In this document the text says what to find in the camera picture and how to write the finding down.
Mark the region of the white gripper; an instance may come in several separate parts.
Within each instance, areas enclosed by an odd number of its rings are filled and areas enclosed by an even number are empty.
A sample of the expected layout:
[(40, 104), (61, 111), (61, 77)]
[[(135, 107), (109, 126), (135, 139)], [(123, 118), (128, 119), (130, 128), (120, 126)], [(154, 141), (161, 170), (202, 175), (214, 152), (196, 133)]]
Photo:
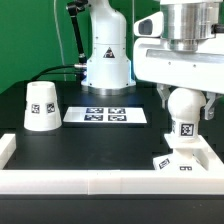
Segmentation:
[(133, 63), (139, 80), (158, 83), (163, 109), (171, 86), (184, 87), (208, 91), (204, 119), (214, 117), (216, 93), (224, 94), (224, 35), (200, 42), (196, 52), (175, 52), (168, 49), (166, 40), (138, 38)]

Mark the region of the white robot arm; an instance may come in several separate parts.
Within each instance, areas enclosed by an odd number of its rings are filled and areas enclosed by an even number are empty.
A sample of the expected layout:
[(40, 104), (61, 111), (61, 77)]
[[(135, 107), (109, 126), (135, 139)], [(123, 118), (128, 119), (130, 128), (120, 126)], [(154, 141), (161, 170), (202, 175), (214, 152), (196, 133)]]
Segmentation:
[(204, 118), (214, 117), (216, 100), (224, 95), (223, 0), (159, 0), (160, 10), (134, 23), (137, 40), (133, 61), (126, 58), (126, 25), (108, 0), (89, 0), (93, 51), (85, 84), (105, 92), (136, 77), (157, 85), (162, 99), (172, 86), (204, 91)]

